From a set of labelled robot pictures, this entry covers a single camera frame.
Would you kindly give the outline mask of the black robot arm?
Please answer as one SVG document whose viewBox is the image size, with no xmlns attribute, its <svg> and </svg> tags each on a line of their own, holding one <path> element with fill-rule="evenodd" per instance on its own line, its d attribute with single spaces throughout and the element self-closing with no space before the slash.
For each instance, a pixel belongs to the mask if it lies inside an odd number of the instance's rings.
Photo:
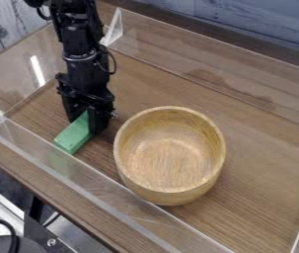
<svg viewBox="0 0 299 253">
<path fill-rule="evenodd" d="M 106 127 L 114 111 L 114 96 L 108 89 L 109 69 L 114 59 L 100 43 L 104 25 L 94 0 L 23 0 L 38 16 L 52 22 L 57 41 L 61 43 L 61 59 L 65 72 L 54 75 L 56 92 L 66 118 L 73 122 L 86 114 L 88 130 L 97 135 Z"/>
</svg>

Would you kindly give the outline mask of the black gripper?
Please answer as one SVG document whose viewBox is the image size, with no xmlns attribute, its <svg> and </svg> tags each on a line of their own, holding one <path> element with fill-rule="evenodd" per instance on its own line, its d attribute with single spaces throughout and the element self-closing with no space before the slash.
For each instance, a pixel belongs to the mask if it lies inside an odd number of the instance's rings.
<svg viewBox="0 0 299 253">
<path fill-rule="evenodd" d="M 86 110 L 89 132 L 98 134 L 108 127 L 114 111 L 114 97 L 106 87 L 112 74 L 108 56 L 65 55 L 62 60 L 66 72 L 57 73 L 54 78 L 66 118 L 73 122 Z"/>
</svg>

